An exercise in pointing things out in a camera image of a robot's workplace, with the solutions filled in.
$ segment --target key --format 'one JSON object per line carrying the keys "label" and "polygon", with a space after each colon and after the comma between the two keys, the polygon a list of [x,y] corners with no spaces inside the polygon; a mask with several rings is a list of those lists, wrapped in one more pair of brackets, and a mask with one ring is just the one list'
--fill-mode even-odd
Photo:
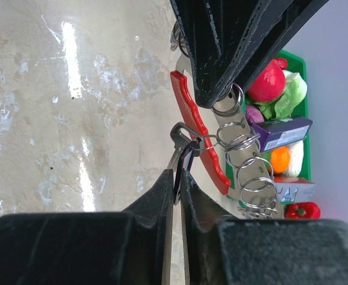
{"label": "key", "polygon": [[198,148],[196,148],[195,144],[194,144],[194,150],[193,150],[193,156],[194,157],[198,157],[200,156],[200,154],[202,153],[201,150],[204,149],[204,139],[203,137],[198,134],[197,132],[195,132],[192,128],[190,128],[188,125],[186,125],[185,123],[183,122],[179,122],[177,123],[177,125],[180,125],[182,129],[185,129],[186,131],[188,131],[188,133],[190,135],[193,135],[195,137],[195,139],[199,142],[198,144]]}
{"label": "key", "polygon": [[170,131],[170,137],[172,138],[174,142],[174,153],[172,158],[170,159],[169,165],[167,166],[168,169],[173,169],[176,171],[177,164],[179,157],[181,156],[183,150],[185,147],[191,142],[191,139],[186,137],[182,132],[182,125],[181,123],[177,123],[172,130]]}
{"label": "key", "polygon": [[190,171],[192,166],[192,161],[194,159],[195,150],[200,149],[200,145],[198,141],[191,141],[183,150],[181,155],[179,156],[177,170],[175,173],[174,179],[174,205],[179,203],[181,198],[181,174],[182,170]]}

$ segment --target red apple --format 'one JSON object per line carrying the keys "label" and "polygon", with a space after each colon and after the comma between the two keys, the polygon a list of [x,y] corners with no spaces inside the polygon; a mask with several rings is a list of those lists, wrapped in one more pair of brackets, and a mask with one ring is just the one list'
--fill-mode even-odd
{"label": "red apple", "polygon": [[287,60],[286,59],[284,59],[284,58],[274,58],[273,60],[282,70],[287,68]]}
{"label": "red apple", "polygon": [[285,75],[275,60],[272,60],[253,82],[247,93],[256,102],[268,102],[281,96],[285,89]]}

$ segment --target white wall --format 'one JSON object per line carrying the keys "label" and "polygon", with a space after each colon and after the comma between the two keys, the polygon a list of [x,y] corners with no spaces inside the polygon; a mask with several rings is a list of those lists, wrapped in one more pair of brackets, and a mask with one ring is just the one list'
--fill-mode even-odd
{"label": "white wall", "polygon": [[306,61],[314,201],[348,222],[348,0],[330,0],[285,50]]}

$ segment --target red plastic handle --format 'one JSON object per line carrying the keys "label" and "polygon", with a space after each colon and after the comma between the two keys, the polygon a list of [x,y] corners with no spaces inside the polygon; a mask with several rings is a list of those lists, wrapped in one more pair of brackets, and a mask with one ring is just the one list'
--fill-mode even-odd
{"label": "red plastic handle", "polygon": [[[185,123],[198,134],[208,135],[208,129],[205,127],[199,114],[198,106],[192,100],[188,91],[187,77],[182,75],[179,71],[171,72],[170,77],[176,101]],[[212,142],[209,138],[205,139],[204,144],[206,148],[212,146]],[[216,151],[213,148],[205,150],[201,153],[200,158],[217,189],[219,189],[223,195],[227,195],[231,181],[222,171]]]}

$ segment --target orange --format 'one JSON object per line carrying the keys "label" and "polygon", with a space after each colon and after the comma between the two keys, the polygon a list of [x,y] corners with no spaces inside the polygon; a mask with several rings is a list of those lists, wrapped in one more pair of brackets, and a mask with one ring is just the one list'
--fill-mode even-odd
{"label": "orange", "polygon": [[284,172],[290,163],[290,152],[287,147],[279,147],[271,152],[270,163],[275,174]]}

